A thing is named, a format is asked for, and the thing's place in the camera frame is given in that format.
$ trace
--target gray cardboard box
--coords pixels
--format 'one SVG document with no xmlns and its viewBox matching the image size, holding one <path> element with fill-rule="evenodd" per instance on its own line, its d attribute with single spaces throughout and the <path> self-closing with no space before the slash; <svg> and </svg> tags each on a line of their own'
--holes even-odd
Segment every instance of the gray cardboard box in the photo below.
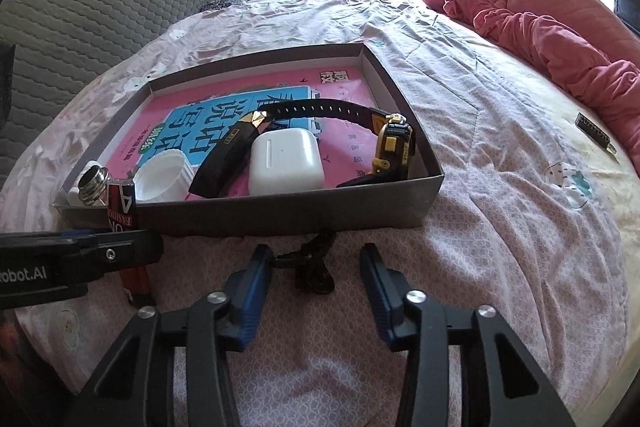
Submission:
<svg viewBox="0 0 640 427">
<path fill-rule="evenodd" d="M 82 167 L 90 160 L 106 163 L 113 143 L 148 97 L 196 85 L 243 76 L 322 66 L 356 66 L 376 105 L 403 114 L 416 135 L 416 155 L 409 179 L 361 187 L 326 188 L 275 196 L 242 196 L 201 201 L 138 204 L 140 227 L 165 235 L 294 235 L 333 230 L 419 227 L 433 204 L 444 174 L 429 140 L 408 102 L 375 55 L 364 44 L 325 44 L 286 48 L 226 58 L 150 81 L 131 97 L 98 134 L 65 180 L 54 206 L 74 228 L 105 228 L 105 208 L 76 207 L 66 202 Z"/>
</svg>

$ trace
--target green label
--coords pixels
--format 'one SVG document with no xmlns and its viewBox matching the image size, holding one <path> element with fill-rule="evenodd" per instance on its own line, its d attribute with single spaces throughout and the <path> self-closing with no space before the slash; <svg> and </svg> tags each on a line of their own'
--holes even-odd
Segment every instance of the green label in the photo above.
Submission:
<svg viewBox="0 0 640 427">
<path fill-rule="evenodd" d="M 144 154 L 149 149 L 151 149 L 151 146 L 156 141 L 156 138 L 158 138 L 158 135 L 160 134 L 162 129 L 164 129 L 164 123 L 159 123 L 151 130 L 149 136 L 146 137 L 144 143 L 142 144 L 142 146 L 140 146 L 140 150 L 138 150 L 140 154 Z"/>
</svg>

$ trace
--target wristwatch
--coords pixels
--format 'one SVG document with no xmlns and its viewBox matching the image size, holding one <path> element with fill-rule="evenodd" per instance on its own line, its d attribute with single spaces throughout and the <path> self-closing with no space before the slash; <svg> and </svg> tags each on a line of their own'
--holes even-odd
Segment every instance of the wristwatch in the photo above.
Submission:
<svg viewBox="0 0 640 427">
<path fill-rule="evenodd" d="M 415 155 L 415 134 L 404 116 L 345 100 L 310 98 L 263 104 L 240 118 L 200 165 L 189 192 L 203 198 L 220 197 L 245 165 L 254 140 L 267 131 L 273 121 L 292 118 L 337 118 L 378 136 L 371 173 L 338 187 L 407 179 L 409 164 Z"/>
</svg>

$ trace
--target screw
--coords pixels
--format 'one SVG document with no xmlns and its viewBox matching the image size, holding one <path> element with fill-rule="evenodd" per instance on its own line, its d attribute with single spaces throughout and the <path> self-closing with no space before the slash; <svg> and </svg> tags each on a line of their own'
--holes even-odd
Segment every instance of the screw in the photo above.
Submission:
<svg viewBox="0 0 640 427">
<path fill-rule="evenodd" d="M 406 298 L 409 302 L 414 304 L 420 304 L 421 302 L 425 302 L 427 300 L 427 295 L 420 290 L 411 290 L 406 293 Z"/>
<path fill-rule="evenodd" d="M 156 314 L 156 309 L 153 306 L 142 306 L 138 310 L 138 317 L 141 319 L 150 319 Z"/>
<path fill-rule="evenodd" d="M 207 301 L 211 304 L 222 304 L 226 301 L 226 293 L 224 292 L 213 292 L 207 295 Z"/>
<path fill-rule="evenodd" d="M 495 308 L 491 306 L 491 304 L 483 304 L 478 308 L 478 313 L 486 319 L 491 319 L 495 317 L 496 312 Z"/>
</svg>

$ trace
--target red quilted blanket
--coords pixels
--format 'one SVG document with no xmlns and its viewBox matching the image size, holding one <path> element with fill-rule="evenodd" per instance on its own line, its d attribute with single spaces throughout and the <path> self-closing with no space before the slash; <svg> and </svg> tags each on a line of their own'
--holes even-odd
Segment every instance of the red quilted blanket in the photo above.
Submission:
<svg viewBox="0 0 640 427">
<path fill-rule="evenodd" d="M 598 0 L 423 0 L 596 110 L 640 174 L 640 42 Z"/>
</svg>

